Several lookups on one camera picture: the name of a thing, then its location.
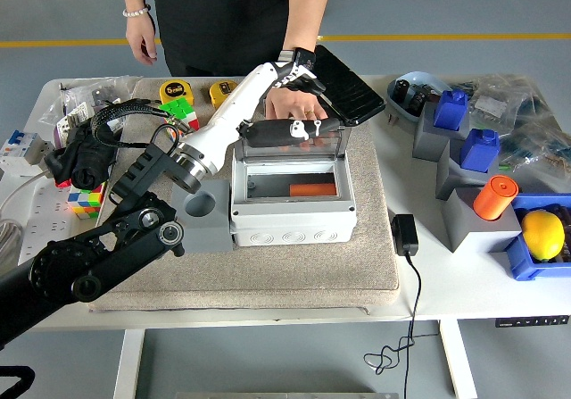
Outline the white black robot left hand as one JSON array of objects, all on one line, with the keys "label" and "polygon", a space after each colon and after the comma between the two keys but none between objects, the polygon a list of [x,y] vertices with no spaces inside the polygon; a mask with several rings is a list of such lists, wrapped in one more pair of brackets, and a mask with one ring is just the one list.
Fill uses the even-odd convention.
[{"label": "white black robot left hand", "polygon": [[326,89],[312,71],[294,62],[266,62],[251,71],[209,122],[183,137],[178,151],[200,162],[214,175],[225,162],[229,145],[238,138],[238,127],[252,118],[260,99],[273,87],[297,87],[302,92],[319,95]]}]

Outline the person's left hand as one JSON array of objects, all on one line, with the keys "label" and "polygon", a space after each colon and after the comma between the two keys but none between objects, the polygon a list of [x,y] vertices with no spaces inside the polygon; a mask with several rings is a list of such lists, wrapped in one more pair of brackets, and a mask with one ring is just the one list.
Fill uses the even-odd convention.
[{"label": "person's left hand", "polygon": [[265,118],[314,121],[326,119],[327,113],[313,94],[287,88],[272,88],[265,99]]}]

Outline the person's right hand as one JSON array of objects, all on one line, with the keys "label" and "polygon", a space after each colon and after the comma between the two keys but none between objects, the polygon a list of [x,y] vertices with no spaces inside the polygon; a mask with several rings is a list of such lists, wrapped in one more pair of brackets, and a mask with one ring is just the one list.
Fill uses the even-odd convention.
[{"label": "person's right hand", "polygon": [[157,61],[155,27],[148,13],[127,18],[126,39],[138,62],[153,65]]}]

